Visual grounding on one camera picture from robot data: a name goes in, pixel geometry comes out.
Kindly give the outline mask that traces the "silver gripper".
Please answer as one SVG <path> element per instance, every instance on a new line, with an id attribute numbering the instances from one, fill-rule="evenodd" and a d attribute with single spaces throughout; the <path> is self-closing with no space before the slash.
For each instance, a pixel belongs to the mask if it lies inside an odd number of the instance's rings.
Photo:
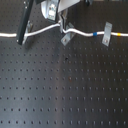
<path id="1" fill-rule="evenodd" d="M 45 19 L 55 19 L 57 14 L 62 11 L 62 16 L 59 15 L 60 32 L 63 33 L 63 28 L 66 27 L 68 9 L 70 6 L 78 3 L 80 0 L 44 0 L 41 3 L 41 11 Z"/>

